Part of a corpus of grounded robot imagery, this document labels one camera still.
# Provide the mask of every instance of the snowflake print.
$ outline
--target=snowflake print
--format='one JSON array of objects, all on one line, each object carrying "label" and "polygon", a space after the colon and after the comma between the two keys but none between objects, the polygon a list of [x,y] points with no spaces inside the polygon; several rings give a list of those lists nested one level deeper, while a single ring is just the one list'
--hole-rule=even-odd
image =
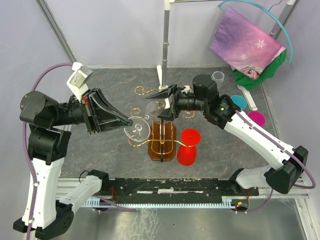
[{"label": "snowflake print", "polygon": [[264,46],[265,45],[267,45],[266,43],[265,43],[265,40],[263,39],[263,40],[258,40],[258,42],[255,44],[256,45],[256,48],[257,49],[263,49],[264,48]]},{"label": "snowflake print", "polygon": [[242,55],[240,56],[240,58],[241,58],[242,61],[244,61],[244,60],[246,60],[248,57],[247,57],[245,54],[242,53]]}]

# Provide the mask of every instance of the metal sheet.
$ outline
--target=metal sheet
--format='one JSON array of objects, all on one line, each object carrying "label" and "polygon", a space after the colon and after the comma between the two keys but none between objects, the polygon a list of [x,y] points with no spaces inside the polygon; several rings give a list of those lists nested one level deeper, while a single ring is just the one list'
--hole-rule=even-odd
[{"label": "metal sheet", "polygon": [[[253,199],[255,208],[264,200]],[[98,215],[80,208],[59,240],[306,240],[294,199],[273,199],[260,212],[154,209]]]}]

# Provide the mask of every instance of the gray floor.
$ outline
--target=gray floor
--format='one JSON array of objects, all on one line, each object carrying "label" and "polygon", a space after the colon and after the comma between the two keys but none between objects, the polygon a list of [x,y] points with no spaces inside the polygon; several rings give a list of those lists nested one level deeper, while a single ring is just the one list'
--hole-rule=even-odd
[{"label": "gray floor", "polygon": [[[220,70],[225,74],[221,94],[242,95],[237,88],[230,68],[169,68],[167,85],[192,85],[192,79],[199,74],[212,74]],[[101,88],[108,101],[126,115],[133,108],[145,109],[145,96],[136,95],[135,87],[146,90],[157,89],[158,76],[155,68],[99,69],[95,70],[88,86]],[[260,86],[254,89],[252,97],[258,110],[266,116],[264,128],[273,134],[267,105]],[[78,177],[83,170],[97,169],[111,177],[124,178],[229,178],[238,168],[256,168],[267,162],[237,137],[210,124],[202,113],[194,118],[179,117],[174,120],[177,138],[183,129],[195,128],[202,136],[197,145],[197,159],[192,166],[182,166],[174,158],[171,162],[151,161],[147,154],[148,144],[132,147],[123,129],[89,135],[86,126],[74,125],[61,177]]]},{"label": "gray floor", "polygon": [[[252,208],[262,199],[250,201]],[[80,208],[58,240],[306,240],[294,199],[272,199],[261,211],[153,209],[101,214]]]}]

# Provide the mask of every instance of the clear plastic cup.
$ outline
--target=clear plastic cup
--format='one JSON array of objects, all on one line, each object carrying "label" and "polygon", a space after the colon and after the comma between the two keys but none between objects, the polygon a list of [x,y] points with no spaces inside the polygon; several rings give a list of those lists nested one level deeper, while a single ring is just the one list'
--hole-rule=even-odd
[{"label": "clear plastic cup", "polygon": [[216,82],[216,86],[219,89],[224,84],[225,75],[222,71],[215,71],[212,74],[211,79]]}]

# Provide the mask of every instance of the brown wooden stand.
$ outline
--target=brown wooden stand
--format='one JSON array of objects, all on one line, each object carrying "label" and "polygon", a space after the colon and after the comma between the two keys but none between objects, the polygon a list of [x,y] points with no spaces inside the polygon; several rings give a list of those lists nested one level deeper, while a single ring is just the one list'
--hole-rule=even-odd
[{"label": "brown wooden stand", "polygon": [[[163,161],[169,162],[171,161],[176,155],[176,145],[177,143],[174,141],[160,141],[161,139],[161,123],[159,121],[152,122],[151,125],[151,133],[150,133],[150,140],[156,141],[149,141],[148,143],[148,154],[153,161],[160,161],[161,160],[161,145],[164,145],[163,148]],[[177,129],[172,122],[166,122],[164,124],[164,139],[165,140],[176,140],[177,139]]]}]

